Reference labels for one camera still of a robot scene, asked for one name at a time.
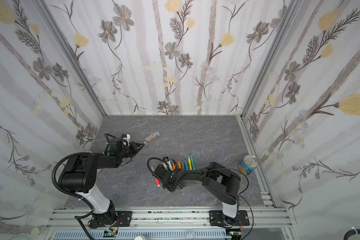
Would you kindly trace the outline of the pink marker pen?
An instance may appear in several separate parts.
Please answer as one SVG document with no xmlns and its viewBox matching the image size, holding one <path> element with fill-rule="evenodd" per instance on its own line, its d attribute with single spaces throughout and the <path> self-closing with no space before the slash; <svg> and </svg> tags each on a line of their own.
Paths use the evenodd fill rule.
<svg viewBox="0 0 360 240">
<path fill-rule="evenodd" d="M 161 186 L 160 181 L 159 181 L 156 177 L 155 177 L 155 181 L 156 181 L 157 187 L 160 187 L 160 186 Z"/>
</svg>

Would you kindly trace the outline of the green marker pen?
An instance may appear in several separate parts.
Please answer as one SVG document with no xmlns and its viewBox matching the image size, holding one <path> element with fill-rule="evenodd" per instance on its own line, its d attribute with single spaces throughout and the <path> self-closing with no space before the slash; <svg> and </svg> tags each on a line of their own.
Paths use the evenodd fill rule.
<svg viewBox="0 0 360 240">
<path fill-rule="evenodd" d="M 192 154 L 190 154 L 190 168 L 191 168 L 192 170 L 195 170 L 195 169 L 196 169 L 195 163 L 194 163 L 194 159 L 193 159 L 193 155 L 192 155 Z"/>
</svg>

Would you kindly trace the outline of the yellow marker pen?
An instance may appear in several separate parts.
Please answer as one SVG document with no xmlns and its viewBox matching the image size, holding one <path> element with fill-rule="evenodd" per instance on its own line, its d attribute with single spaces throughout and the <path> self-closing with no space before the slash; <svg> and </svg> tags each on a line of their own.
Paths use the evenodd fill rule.
<svg viewBox="0 0 360 240">
<path fill-rule="evenodd" d="M 193 170 L 192 160 L 191 160 L 191 157 L 190 157 L 190 156 L 189 156 L 189 158 L 188 158 L 188 162 L 189 162 L 190 170 Z"/>
</svg>

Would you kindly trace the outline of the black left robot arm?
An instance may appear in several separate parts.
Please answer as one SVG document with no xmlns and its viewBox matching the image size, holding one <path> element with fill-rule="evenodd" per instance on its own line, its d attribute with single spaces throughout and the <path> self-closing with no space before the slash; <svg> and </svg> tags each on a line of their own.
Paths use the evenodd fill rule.
<svg viewBox="0 0 360 240">
<path fill-rule="evenodd" d="M 116 224 L 119 216 L 111 200 L 96 185 L 100 169 L 122 167 L 124 159 L 134 158 L 145 144 L 131 142 L 131 136 L 115 137 L 105 134 L 106 147 L 102 153 L 80 152 L 60 160 L 52 170 L 52 183 L 61 193 L 75 197 L 91 209 L 91 228 Z"/>
</svg>

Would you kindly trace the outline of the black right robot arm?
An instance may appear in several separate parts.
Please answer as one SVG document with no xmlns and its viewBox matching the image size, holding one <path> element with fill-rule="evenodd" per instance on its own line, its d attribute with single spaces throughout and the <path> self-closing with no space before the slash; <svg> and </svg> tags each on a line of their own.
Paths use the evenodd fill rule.
<svg viewBox="0 0 360 240">
<path fill-rule="evenodd" d="M 163 165 L 158 165 L 154 169 L 148 168 L 163 189 L 171 193 L 189 186 L 202 186 L 222 202 L 223 219 L 218 226 L 230 228 L 234 225 L 239 210 L 241 186 L 241 177 L 238 174 L 216 162 L 196 170 L 170 170 Z"/>
</svg>

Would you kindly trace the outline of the blue soup can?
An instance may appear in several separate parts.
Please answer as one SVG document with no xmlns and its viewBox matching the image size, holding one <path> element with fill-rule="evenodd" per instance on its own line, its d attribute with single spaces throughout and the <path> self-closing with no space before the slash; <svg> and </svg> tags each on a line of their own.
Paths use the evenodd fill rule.
<svg viewBox="0 0 360 240">
<path fill-rule="evenodd" d="M 258 167 L 258 160 L 253 155 L 246 155 L 238 166 L 238 170 L 244 175 L 251 174 Z"/>
</svg>

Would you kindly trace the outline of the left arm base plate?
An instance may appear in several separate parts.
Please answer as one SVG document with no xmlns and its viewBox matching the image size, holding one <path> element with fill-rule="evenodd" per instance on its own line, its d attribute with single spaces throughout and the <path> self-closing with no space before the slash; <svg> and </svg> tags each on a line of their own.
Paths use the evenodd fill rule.
<svg viewBox="0 0 360 240">
<path fill-rule="evenodd" d="M 129 227 L 132 219 L 132 211 L 110 212 L 103 214 L 93 214 L 88 222 L 91 229 L 100 227 Z"/>
</svg>

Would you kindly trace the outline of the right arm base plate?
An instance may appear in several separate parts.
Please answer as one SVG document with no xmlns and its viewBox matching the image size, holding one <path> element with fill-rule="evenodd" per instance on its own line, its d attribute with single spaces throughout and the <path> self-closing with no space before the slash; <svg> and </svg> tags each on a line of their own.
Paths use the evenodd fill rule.
<svg viewBox="0 0 360 240">
<path fill-rule="evenodd" d="M 209 221 L 212 227 L 232 228 L 246 227 L 250 225 L 248 213 L 245 210 L 239 210 L 234 219 L 223 214 L 223 211 L 209 211 Z"/>
</svg>

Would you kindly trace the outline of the aluminium frame rail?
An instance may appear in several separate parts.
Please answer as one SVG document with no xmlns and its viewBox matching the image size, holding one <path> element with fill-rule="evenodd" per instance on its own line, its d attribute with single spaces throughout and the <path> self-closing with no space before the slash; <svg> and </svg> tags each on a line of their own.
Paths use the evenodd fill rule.
<svg viewBox="0 0 360 240">
<path fill-rule="evenodd" d="M 116 212 L 129 211 L 131 230 L 142 229 L 206 229 L 210 225 L 210 211 L 221 210 L 221 207 L 120 207 Z M 241 211 L 248 213 L 248 220 L 254 228 L 292 228 L 293 223 L 283 208 L 240 206 Z M 49 217 L 46 229 L 79 229 L 74 216 L 83 216 L 87 208 L 66 208 L 54 210 Z"/>
</svg>

